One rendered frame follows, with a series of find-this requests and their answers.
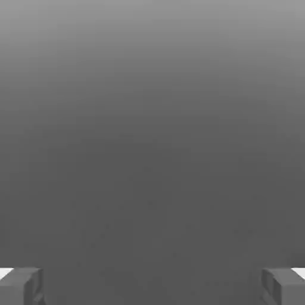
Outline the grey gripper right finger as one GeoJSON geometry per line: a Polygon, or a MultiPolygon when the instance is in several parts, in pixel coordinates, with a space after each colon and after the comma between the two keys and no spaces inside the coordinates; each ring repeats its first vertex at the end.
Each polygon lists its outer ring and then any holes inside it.
{"type": "Polygon", "coordinates": [[[305,267],[264,268],[261,305],[305,305],[305,267]]]}

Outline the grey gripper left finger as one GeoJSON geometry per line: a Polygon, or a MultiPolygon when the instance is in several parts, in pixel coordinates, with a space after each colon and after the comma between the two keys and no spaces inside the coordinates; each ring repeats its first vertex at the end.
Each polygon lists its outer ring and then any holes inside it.
{"type": "Polygon", "coordinates": [[[0,305],[45,305],[43,269],[0,267],[0,305]]]}

